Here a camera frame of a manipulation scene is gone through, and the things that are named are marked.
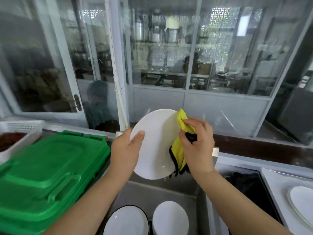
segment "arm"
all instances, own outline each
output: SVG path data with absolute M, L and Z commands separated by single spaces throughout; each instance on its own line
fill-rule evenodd
M 212 127 L 200 119 L 191 118 L 184 122 L 195 127 L 198 137 L 198 140 L 191 144 L 185 133 L 179 132 L 190 172 L 207 194 L 231 233 L 234 235 L 292 235 L 288 229 L 256 206 L 214 169 Z
M 116 195 L 130 178 L 139 156 L 144 132 L 129 141 L 131 129 L 112 144 L 111 164 L 107 173 L 97 181 L 43 235 L 94 235 Z

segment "cleaning cloth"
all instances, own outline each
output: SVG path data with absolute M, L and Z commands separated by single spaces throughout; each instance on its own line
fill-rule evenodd
M 183 120 L 188 119 L 185 111 L 180 109 L 177 114 L 177 123 L 181 130 L 183 130 L 186 134 L 189 142 L 197 141 L 197 134 L 194 127 L 191 127 L 183 122 Z M 186 164 L 184 158 L 184 151 L 182 149 L 182 143 L 180 139 L 177 138 L 173 145 L 170 147 L 170 155 L 175 165 L 175 176 L 179 174 L 183 174 L 185 171 L 189 172 L 188 165 Z

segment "stainless steel sink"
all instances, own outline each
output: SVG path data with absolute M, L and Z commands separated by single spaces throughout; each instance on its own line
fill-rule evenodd
M 189 218 L 189 235 L 210 233 L 205 193 L 192 175 L 186 172 L 177 177 L 159 180 L 146 180 L 133 173 L 115 198 L 103 225 L 115 210 L 125 205 L 140 207 L 148 219 L 152 220 L 154 210 L 164 201 L 174 201 L 186 211 Z

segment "white plate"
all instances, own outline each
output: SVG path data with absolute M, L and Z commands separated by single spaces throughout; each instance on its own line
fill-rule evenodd
M 116 210 L 109 218 L 103 235 L 148 235 L 149 221 L 138 207 L 127 205 Z
M 178 137 L 177 111 L 161 109 L 145 115 L 131 132 L 131 140 L 140 131 L 146 132 L 134 172 L 150 180 L 169 176 L 175 171 L 169 149 Z
M 152 218 L 154 235 L 187 235 L 189 220 L 185 210 L 174 201 L 158 205 Z
M 311 227 L 313 227 L 313 189 L 296 186 L 288 191 L 288 199 L 293 209 Z

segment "white plastic basket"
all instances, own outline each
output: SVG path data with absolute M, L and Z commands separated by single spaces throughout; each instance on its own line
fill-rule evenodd
M 14 153 L 40 138 L 44 123 L 43 120 L 1 121 L 0 135 L 16 132 L 26 133 L 26 135 L 7 150 L 0 152 L 0 165 L 8 161 Z

